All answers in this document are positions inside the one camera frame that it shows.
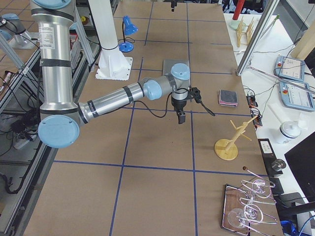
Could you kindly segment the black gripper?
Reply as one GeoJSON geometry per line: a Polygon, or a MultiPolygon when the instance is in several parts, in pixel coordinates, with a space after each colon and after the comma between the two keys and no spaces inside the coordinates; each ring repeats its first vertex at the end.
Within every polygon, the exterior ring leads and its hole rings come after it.
{"type": "Polygon", "coordinates": [[[186,100],[177,100],[175,98],[171,98],[171,104],[174,108],[174,111],[178,117],[178,124],[183,124],[186,121],[186,114],[184,111],[184,107],[187,104],[186,100]]]}

